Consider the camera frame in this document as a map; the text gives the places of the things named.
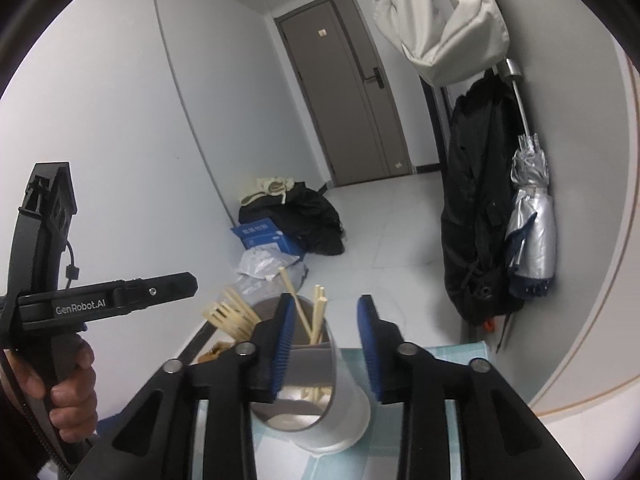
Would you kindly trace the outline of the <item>white shoulder bag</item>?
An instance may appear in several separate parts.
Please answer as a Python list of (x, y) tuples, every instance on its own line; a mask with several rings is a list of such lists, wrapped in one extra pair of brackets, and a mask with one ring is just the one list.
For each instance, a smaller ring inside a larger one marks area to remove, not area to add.
[(434, 87), (503, 61), (510, 35), (496, 0), (372, 0), (375, 25)]

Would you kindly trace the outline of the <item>person left hand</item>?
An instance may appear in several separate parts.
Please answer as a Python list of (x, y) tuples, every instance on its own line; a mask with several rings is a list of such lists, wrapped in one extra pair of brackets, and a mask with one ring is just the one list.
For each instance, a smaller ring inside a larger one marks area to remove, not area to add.
[(49, 418), (60, 432), (63, 441), (76, 443), (88, 439), (96, 431), (98, 399), (96, 398), (96, 372), (93, 369), (94, 352), (81, 336), (75, 336), (77, 350), (75, 366), (68, 377), (48, 388), (30, 364), (20, 356), (6, 350), (15, 378), (21, 390), (36, 400), (48, 396), (53, 408)]

